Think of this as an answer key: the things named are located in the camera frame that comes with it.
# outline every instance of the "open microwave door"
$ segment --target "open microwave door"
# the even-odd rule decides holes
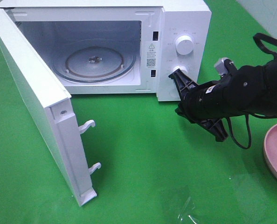
[[[71,95],[26,40],[15,23],[0,9],[0,48],[21,97],[44,138],[67,184],[81,206],[96,196],[88,168],[82,134],[95,122],[78,126]]]

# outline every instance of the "green tabletop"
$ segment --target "green tabletop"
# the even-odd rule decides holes
[[[271,56],[252,40],[264,29],[234,0],[207,0],[212,19],[198,82],[218,79],[227,56],[236,66]],[[74,95],[88,165],[98,196],[78,207],[37,130],[0,51],[0,224],[277,223],[277,180],[263,140],[277,119],[250,118],[253,145],[215,138],[174,112],[177,102],[155,94]],[[244,118],[233,119],[244,144]]]

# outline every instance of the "white knob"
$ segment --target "white knob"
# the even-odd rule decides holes
[[[185,66],[183,65],[176,66],[173,68],[173,71],[176,71],[177,69],[180,69],[185,75],[188,76],[189,69],[186,68]]]
[[[188,55],[194,49],[194,41],[188,35],[178,37],[176,40],[176,50],[181,55]]]

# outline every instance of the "white wall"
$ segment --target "white wall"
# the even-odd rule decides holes
[[[277,38],[277,0],[237,0],[237,2]]]

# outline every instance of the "microwave oven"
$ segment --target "microwave oven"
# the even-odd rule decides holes
[[[156,93],[196,81],[211,12],[203,0],[3,0],[0,48],[21,97],[81,206],[96,196],[71,94]]]

